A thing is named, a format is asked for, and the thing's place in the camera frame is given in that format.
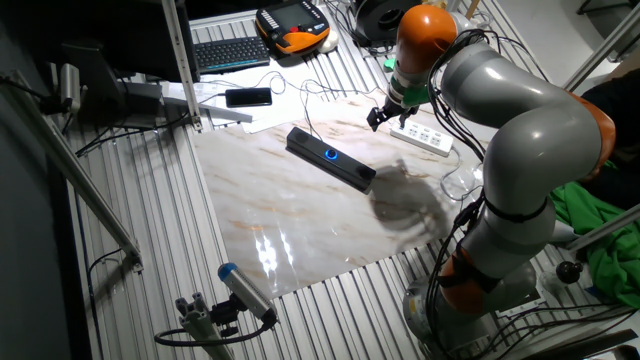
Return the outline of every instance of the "keyboard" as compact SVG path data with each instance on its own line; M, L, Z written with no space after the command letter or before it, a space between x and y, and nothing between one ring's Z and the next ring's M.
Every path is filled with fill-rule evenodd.
M196 44L196 60L201 73L221 73L268 65L271 59L256 36Z

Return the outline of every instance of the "monitor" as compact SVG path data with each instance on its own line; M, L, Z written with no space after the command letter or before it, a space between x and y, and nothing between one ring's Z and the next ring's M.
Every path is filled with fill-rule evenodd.
M191 80L197 82L184 0L176 1L176 9ZM136 72L181 81L160 0L18 0L0 5L0 22L36 61L71 64L80 70L80 82L88 88L78 113L80 123L154 127L161 87L127 85L117 78Z

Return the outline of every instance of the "slotted aluminum table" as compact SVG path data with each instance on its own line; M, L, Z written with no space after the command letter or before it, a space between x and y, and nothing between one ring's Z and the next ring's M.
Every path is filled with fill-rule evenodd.
M466 12L469 1L463 1ZM492 29L502 36L522 39L495 0L480 3L479 10L491 13ZM195 43L255 36L254 12L244 12L193 21ZM542 76L522 49L504 43L503 55L516 65ZM306 58L323 85L333 89L369 91L385 89L390 74L383 71L385 57L374 58L358 49L348 35L340 33L337 51ZM346 96L344 91L327 91L325 100ZM207 114L203 114L206 127ZM69 135L74 149L96 136L86 129ZM229 292L217 278L220 264L228 261L216 215L193 146L191 126L161 129L157 133L122 137L105 143L81 159L101 192L110 201L127 231L138 241L144 270L131 271L122 255L112 256L92 273L96 289L98 325L107 359L205 359L200 348L157 346L154 333L178 328L174 300L190 299L202 292L209 305L228 299ZM75 238L81 268L99 256L117 249L73 189ZM327 279L274 299L280 324L275 331L232 345L238 359L419 359L419 342L402 318L401 301L407 285L429 274L437 241L428 246L382 259L360 269ZM537 271L552 270L568 254L547 247L533 262ZM87 319L92 350L100 358L98 341L88 305ZM565 306L593 302L581 287L571 287L560 296ZM514 324L540 323L579 314L532 316ZM260 324L250 314L239 320L241 334ZM517 339L512 336L507 343Z

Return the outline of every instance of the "power strip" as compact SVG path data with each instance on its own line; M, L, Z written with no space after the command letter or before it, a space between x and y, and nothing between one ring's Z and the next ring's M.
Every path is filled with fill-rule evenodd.
M402 129L400 123L393 125L391 136L445 157L453 146L453 137L411 120L406 120Z

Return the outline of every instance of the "tape roll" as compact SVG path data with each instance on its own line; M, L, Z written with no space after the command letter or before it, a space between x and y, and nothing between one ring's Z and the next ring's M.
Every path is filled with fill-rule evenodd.
M372 46L371 43L392 45L404 13L421 3L420 0L354 0L351 4L356 18L354 35L361 38L358 42L363 46Z

